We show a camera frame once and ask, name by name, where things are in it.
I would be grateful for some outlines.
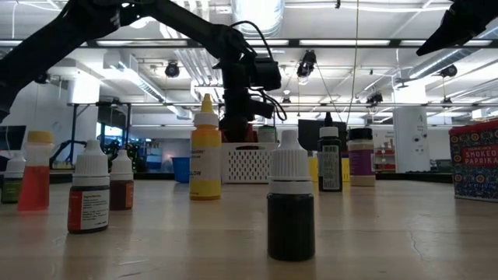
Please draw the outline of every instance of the yellow bottle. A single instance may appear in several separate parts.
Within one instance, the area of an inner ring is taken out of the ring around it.
[[[204,95],[201,113],[194,116],[191,140],[190,199],[221,198],[221,133],[218,116],[212,112],[211,96]]]

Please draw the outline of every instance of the computer monitor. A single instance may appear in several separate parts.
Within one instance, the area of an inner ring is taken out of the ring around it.
[[[339,139],[342,142],[342,151],[347,152],[347,127],[345,123],[334,122],[333,125],[339,129]],[[320,128],[324,126],[324,121],[316,120],[298,120],[298,138],[299,143],[303,149],[307,151],[317,151],[318,150],[318,140],[320,140]]]

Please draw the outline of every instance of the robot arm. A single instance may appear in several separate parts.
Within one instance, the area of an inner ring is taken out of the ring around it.
[[[247,88],[279,89],[278,63],[256,58],[239,31],[209,23],[169,0],[142,0],[126,7],[121,0],[69,0],[61,13],[0,60],[0,122],[9,114],[18,92],[84,42],[105,37],[144,16],[199,42],[222,69],[228,126],[271,117],[273,106],[250,98]]]
[[[418,55],[463,46],[486,30],[498,16],[496,0],[451,0],[453,5],[444,13],[439,29],[425,42]]]

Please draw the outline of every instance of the smoked paprika box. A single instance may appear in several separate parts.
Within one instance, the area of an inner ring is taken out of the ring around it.
[[[450,130],[454,196],[498,202],[498,121]]]

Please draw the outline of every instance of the white bottle cap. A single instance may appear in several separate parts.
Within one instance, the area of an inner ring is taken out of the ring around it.
[[[12,152],[14,156],[7,162],[5,178],[22,178],[26,160],[21,152]]]
[[[308,152],[297,141],[297,131],[282,132],[280,146],[272,152],[270,193],[312,194]]]
[[[128,158],[125,149],[120,150],[117,158],[112,161],[110,180],[133,180],[132,160]]]
[[[339,137],[339,129],[336,127],[320,128],[320,138],[323,137]]]
[[[86,149],[76,160],[72,175],[74,186],[106,186],[109,184],[107,156],[100,149],[97,140],[88,140]]]

